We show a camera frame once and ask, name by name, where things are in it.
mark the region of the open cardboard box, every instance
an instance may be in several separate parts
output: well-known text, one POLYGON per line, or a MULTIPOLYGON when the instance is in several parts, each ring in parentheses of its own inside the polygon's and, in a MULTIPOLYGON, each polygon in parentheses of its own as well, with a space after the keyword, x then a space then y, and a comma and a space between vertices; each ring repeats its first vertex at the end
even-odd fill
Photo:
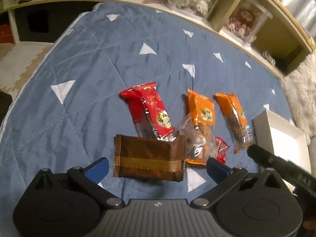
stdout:
POLYGON ((302 130, 278 114, 266 110, 253 119, 257 144, 311 173, 308 146, 302 130))

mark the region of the floor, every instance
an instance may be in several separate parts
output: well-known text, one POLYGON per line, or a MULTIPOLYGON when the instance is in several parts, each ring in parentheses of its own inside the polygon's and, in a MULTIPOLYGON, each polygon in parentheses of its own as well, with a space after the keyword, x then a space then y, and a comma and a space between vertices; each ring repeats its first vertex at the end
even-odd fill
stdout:
POLYGON ((52 43, 0 43, 0 90, 13 98, 31 77, 52 43))

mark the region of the silver curtain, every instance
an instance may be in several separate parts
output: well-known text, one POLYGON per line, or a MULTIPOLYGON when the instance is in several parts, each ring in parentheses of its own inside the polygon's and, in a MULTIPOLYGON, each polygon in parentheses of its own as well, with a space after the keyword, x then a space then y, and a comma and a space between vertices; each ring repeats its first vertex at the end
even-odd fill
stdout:
POLYGON ((300 23, 308 36, 316 38, 316 1, 279 0, 300 23))

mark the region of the blue blanket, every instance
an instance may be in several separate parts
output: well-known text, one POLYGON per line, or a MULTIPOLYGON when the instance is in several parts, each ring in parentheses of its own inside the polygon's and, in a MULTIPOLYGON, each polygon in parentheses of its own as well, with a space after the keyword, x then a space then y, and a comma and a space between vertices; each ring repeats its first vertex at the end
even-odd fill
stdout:
MULTIPOLYGON (((130 198, 195 197, 215 186, 204 168, 189 168, 180 183, 113 178, 113 138, 137 136, 119 92, 157 82, 173 126, 187 112, 187 89, 212 98, 236 93, 252 119, 270 110, 292 119, 279 81, 263 66, 210 32, 165 12, 106 2, 69 26, 20 93, 4 120, 0 143, 0 236, 16 236, 11 215, 39 169, 66 172, 105 156, 105 189, 130 198)), ((215 134, 232 147, 228 166, 258 167, 233 142, 215 102, 215 134)))

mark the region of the orange snack package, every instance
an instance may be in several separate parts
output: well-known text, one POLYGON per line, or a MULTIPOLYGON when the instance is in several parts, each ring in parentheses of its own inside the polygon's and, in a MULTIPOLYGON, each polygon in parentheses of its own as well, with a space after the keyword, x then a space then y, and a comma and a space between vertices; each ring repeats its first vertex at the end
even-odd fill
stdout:
POLYGON ((245 113, 235 94, 216 93, 216 99, 227 120, 235 145, 235 153, 252 144, 252 133, 245 113))
POLYGON ((217 156, 215 149, 215 110, 214 102, 192 90, 188 90, 189 112, 198 135, 205 139, 202 146, 194 147, 187 153, 186 161, 191 164, 206 165, 208 158, 217 156))

